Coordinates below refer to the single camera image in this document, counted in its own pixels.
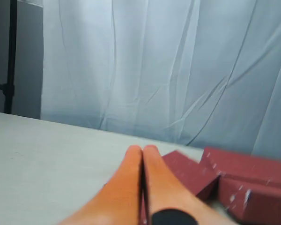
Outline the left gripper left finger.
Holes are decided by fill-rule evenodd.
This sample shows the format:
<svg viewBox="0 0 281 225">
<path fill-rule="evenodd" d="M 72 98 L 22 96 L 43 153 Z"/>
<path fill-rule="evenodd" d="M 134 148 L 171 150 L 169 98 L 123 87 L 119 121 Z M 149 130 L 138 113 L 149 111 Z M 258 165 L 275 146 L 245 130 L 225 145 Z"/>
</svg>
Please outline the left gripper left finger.
<svg viewBox="0 0 281 225">
<path fill-rule="evenodd" d="M 142 202 L 142 149 L 130 146 L 101 190 L 61 225 L 138 225 Z"/>
</svg>

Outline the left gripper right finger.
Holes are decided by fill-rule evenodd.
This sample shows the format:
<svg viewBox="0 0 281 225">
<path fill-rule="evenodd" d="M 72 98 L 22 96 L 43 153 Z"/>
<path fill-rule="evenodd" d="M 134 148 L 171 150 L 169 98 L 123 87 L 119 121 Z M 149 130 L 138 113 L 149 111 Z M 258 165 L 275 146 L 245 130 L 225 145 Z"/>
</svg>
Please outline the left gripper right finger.
<svg viewBox="0 0 281 225">
<path fill-rule="evenodd" d="M 203 203 L 172 173 L 154 145 L 143 149 L 148 225 L 234 225 Z"/>
</svg>

